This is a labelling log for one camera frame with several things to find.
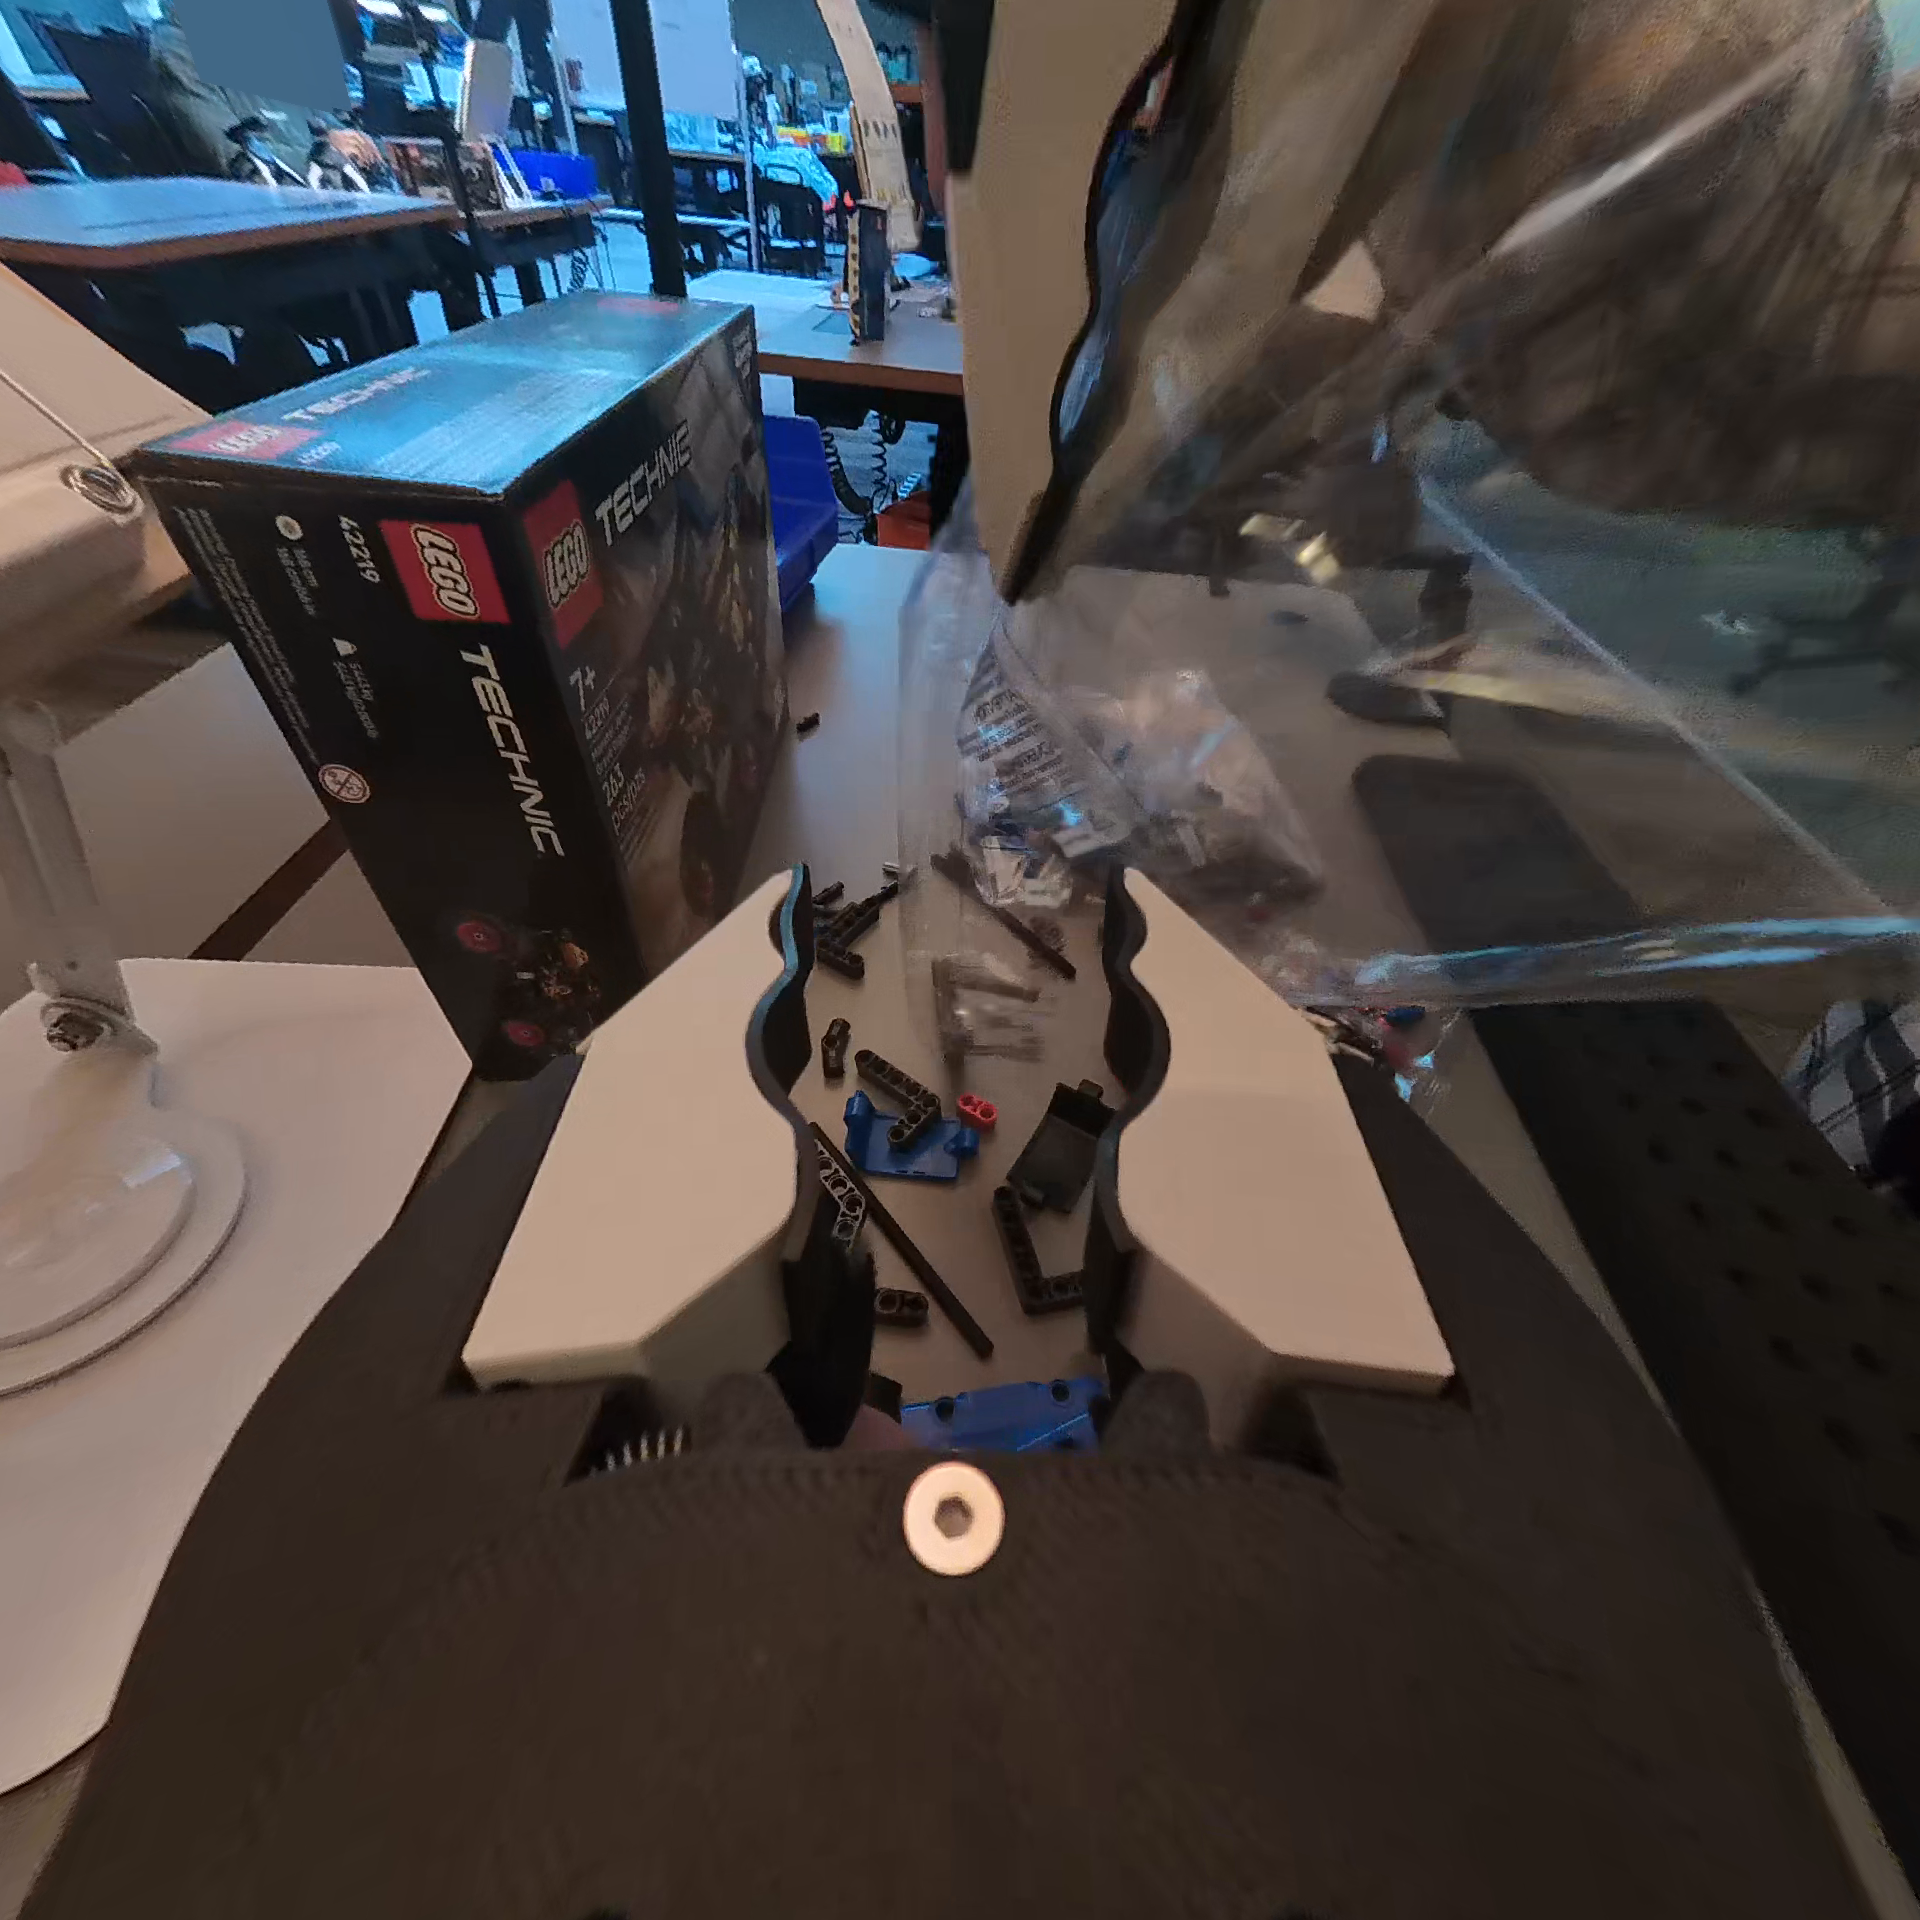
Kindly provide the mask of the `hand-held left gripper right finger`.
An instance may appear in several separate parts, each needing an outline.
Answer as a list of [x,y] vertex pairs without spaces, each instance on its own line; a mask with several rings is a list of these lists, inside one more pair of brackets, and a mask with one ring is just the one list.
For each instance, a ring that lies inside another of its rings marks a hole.
[[1217,1448],[1309,1389],[1442,1396],[1453,1357],[1321,1033],[1136,869],[1100,961],[1118,1105],[1079,1283],[1114,1396],[1178,1379]]

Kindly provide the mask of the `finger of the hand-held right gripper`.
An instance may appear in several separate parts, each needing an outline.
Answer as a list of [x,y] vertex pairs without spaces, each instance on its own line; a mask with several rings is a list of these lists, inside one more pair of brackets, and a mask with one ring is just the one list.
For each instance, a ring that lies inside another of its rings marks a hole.
[[1097,310],[1097,187],[1182,4],[991,4],[972,172],[945,172],[944,214],[972,525],[998,599],[1015,604],[1059,516],[1059,405]]
[[1163,112],[1115,185],[1055,406],[1046,585],[1144,563],[1309,441],[1372,325],[1309,295],[1383,197],[1369,147],[1436,4],[1182,4]]

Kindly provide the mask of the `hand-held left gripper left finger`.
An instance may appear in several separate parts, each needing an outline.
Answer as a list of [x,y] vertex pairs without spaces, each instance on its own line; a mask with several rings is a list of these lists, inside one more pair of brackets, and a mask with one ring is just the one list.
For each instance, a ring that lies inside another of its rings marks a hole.
[[636,1383],[691,1428],[716,1380],[768,1376],[810,1446],[847,1438],[878,1286],[793,1099],[812,923],[806,867],[776,872],[576,1053],[462,1349],[476,1386]]

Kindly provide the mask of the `clear plastic bag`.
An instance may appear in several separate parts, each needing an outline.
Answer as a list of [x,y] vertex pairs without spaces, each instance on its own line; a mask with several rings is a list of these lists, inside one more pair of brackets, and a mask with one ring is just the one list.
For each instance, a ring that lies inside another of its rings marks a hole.
[[[1712,998],[1773,1025],[1915,998],[1886,905],[1756,792],[1765,768],[1915,798],[1870,723],[1656,691],[1475,533],[1490,461],[1619,577],[1897,564],[1915,587],[1915,60],[1891,4],[1436,4],[1307,295],[1369,323],[1264,484],[1144,561],[1004,603],[970,478],[902,624],[900,852],[953,826],[956,721],[1000,634],[1047,691],[1199,669],[1268,755],[1321,893],[1190,913],[1273,992],[1478,1006]],[[958,1079],[1043,1061],[1070,986],[936,872],[902,942]]]

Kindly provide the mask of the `clear bag of mixed parts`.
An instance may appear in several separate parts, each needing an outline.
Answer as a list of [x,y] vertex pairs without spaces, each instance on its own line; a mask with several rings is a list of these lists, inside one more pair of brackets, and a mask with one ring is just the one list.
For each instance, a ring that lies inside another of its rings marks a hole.
[[1062,913],[1131,869],[1190,913],[1315,898],[1326,864],[1254,733],[1199,669],[1043,686],[981,649],[956,721],[958,878],[983,909]]

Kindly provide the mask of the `grey desk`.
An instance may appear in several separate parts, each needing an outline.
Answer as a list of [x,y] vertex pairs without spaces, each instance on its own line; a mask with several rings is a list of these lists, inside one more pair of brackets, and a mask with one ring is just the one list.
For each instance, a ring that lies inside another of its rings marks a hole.
[[[895,857],[897,641],[914,571],[916,558],[906,552],[842,547],[796,608],[786,641],[787,704],[796,717],[818,712],[822,721],[813,733],[779,745],[746,858],[750,882],[806,862],[818,882],[842,882],[853,898],[865,895],[884,876],[884,862]],[[990,1190],[1032,1136],[1053,1087],[1097,1080],[1106,1097],[1114,1094],[1101,1057],[1107,998],[1097,939],[1075,927],[1067,946],[1079,978],[1075,986],[1063,985],[1055,1003],[1041,1009],[1043,1059],[1035,1064],[986,1061],[964,1073],[968,1091],[1002,1108],[979,1164],[944,1190],[880,1185],[881,1202],[993,1344],[990,1359],[973,1357],[937,1311],[926,1330],[878,1333],[875,1370],[897,1380],[908,1402],[1093,1372],[1077,1317],[1021,1314],[990,1218]],[[900,905],[881,913],[862,951],[868,958],[864,983],[835,981],[828,972],[813,976],[810,1025],[822,1028],[842,1013],[853,1045],[874,1046],[936,1087],[941,1061],[928,1045],[926,989],[908,967]],[[204,942],[202,954],[300,964],[406,964],[394,927],[331,826],[318,829],[267,876]],[[1541,1251],[1562,1291],[1579,1296],[1621,1353],[1630,1353],[1619,1313],[1480,1042],[1464,1022],[1453,1022],[1439,1033],[1436,1048],[1436,1073],[1417,1087],[1411,1102],[1427,1135],[1447,1144],[1475,1185]]]

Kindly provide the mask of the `white hanging banner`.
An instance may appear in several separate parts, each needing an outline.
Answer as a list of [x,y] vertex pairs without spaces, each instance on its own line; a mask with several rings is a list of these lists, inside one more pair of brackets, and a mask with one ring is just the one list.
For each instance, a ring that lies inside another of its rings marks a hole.
[[847,87],[853,168],[864,203],[885,213],[889,245],[910,248],[917,208],[900,142],[900,112],[875,42],[855,3],[818,3]]

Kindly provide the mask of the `short grey beam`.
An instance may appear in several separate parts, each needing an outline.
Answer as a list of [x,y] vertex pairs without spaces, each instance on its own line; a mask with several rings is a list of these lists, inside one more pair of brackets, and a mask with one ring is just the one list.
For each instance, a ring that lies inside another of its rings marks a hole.
[[826,1131],[818,1123],[810,1123],[808,1133],[818,1156],[820,1185],[832,1205],[832,1244],[851,1260],[868,1222],[865,1190],[851,1163],[842,1149],[833,1146]]

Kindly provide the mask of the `wooden side table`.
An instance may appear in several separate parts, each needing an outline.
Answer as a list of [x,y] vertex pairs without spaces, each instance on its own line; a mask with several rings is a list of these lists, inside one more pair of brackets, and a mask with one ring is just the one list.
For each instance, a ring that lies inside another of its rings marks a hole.
[[964,398],[958,321],[945,315],[948,288],[914,283],[889,296],[881,337],[855,343],[847,312],[823,280],[721,268],[688,283],[688,298],[746,307],[754,315],[763,375],[891,394]]

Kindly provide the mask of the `black panel piece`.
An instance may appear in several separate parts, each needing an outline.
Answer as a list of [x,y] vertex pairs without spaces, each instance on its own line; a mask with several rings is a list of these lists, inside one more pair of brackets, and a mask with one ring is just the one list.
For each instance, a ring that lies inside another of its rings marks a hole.
[[1019,1207],[1025,1213],[1074,1213],[1091,1183],[1100,1140],[1114,1118],[1115,1111],[1097,1080],[1058,1082],[1006,1173],[1006,1186]]

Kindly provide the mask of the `blue panel piece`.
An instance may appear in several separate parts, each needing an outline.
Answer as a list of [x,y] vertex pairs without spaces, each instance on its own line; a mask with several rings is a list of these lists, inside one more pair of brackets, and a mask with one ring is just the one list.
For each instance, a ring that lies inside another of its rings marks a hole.
[[981,1135],[959,1117],[936,1117],[912,1140],[897,1143],[902,1118],[878,1108],[868,1093],[843,1105],[843,1155],[864,1176],[949,1186],[979,1155]]

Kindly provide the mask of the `black L-shaped beam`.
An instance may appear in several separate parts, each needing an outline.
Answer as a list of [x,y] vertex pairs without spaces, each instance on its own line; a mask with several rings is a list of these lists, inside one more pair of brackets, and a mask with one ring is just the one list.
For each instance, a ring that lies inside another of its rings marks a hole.
[[945,1118],[941,1099],[884,1055],[859,1048],[853,1068],[864,1088],[894,1105],[894,1121],[885,1133],[889,1151],[902,1155],[917,1146]]
[[1043,1271],[1027,1211],[1011,1185],[998,1185],[991,1190],[990,1213],[1019,1313],[1041,1320],[1082,1311],[1085,1304],[1082,1276]]

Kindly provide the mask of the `long black axle rod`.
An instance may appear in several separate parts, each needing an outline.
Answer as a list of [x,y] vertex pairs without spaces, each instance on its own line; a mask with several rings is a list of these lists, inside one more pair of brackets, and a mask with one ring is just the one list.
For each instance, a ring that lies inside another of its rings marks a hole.
[[948,878],[948,882],[953,884],[964,897],[972,898],[973,905],[978,905],[998,928],[1010,934],[1041,969],[1067,983],[1077,978],[1075,967],[1063,956],[1063,952],[1049,945],[1030,924],[1019,920],[1011,911],[987,901],[987,897],[981,893],[981,884],[973,876],[973,869],[958,848],[933,852],[928,864],[933,872]]
[[983,1330],[972,1311],[966,1309],[966,1304],[958,1298],[952,1286],[948,1286],[945,1278],[910,1237],[906,1226],[889,1213],[868,1179],[851,1164],[850,1156],[828,1138],[828,1133],[820,1123],[810,1121],[808,1133],[812,1135],[823,1160],[838,1174],[847,1179],[851,1190],[862,1201],[868,1220],[891,1246],[914,1280],[917,1280],[930,1304],[939,1311],[948,1326],[970,1349],[972,1357],[981,1362],[991,1361],[996,1357],[996,1344],[990,1334]]

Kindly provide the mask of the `black metal pole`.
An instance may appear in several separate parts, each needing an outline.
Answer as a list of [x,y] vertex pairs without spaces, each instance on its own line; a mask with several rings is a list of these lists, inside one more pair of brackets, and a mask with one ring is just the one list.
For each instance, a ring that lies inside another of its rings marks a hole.
[[628,118],[636,206],[658,298],[685,298],[673,160],[659,87],[659,49],[650,3],[606,3]]

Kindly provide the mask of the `black bent beam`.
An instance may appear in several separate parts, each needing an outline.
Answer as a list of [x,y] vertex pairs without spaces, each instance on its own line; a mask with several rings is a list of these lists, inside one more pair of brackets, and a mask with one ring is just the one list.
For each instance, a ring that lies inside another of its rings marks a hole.
[[830,902],[826,917],[813,924],[813,964],[830,976],[859,985],[865,978],[865,961],[859,942],[875,930],[884,909],[900,897],[900,878],[888,876],[880,888],[850,902]]

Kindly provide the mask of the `blue block piece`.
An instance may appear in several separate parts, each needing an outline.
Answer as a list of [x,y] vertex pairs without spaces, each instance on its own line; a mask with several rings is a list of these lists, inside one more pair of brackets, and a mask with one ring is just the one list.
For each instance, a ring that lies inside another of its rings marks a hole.
[[902,1405],[908,1443],[937,1455],[1085,1455],[1097,1448],[1107,1395],[1091,1376],[1006,1383]]

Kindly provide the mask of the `white monitor stand base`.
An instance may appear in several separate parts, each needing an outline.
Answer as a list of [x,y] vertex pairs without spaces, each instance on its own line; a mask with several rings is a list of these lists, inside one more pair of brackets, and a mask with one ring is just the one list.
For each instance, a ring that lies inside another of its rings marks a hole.
[[267,1383],[389,1229],[467,1079],[404,969],[125,964],[156,1105],[243,1166],[208,1267],[204,1213],[161,1264],[4,1353],[1,1789],[103,1728],[161,1576]]

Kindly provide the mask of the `blue plastic bin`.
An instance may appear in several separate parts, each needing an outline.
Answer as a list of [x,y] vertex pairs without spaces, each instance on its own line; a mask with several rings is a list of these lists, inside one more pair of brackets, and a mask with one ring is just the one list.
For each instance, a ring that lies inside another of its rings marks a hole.
[[812,591],[820,566],[838,547],[842,506],[828,462],[828,444],[812,418],[768,415],[763,456],[779,615],[790,615]]

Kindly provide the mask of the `dark perforated mat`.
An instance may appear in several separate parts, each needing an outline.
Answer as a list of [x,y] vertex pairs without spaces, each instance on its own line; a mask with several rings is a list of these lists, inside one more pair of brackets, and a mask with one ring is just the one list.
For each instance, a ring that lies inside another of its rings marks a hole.
[[1914,1885],[1915,1222],[1704,1000],[1469,1025]]

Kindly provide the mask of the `toy truck set box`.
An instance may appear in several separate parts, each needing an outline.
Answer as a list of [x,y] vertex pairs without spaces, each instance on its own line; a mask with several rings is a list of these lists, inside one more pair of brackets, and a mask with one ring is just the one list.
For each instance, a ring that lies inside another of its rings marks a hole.
[[128,474],[477,1079],[734,905],[787,724],[748,307],[525,307]]

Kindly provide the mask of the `long background table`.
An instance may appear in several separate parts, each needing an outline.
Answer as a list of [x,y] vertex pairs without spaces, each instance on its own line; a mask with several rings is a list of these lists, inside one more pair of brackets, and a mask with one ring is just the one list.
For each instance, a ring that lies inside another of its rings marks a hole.
[[496,274],[525,304],[540,266],[585,253],[602,197],[481,211],[397,194],[247,187],[215,178],[69,181],[5,187],[1,261],[42,292],[130,301],[140,321],[294,328],[320,321],[357,367],[417,344],[414,301],[442,302],[444,327],[498,310]]

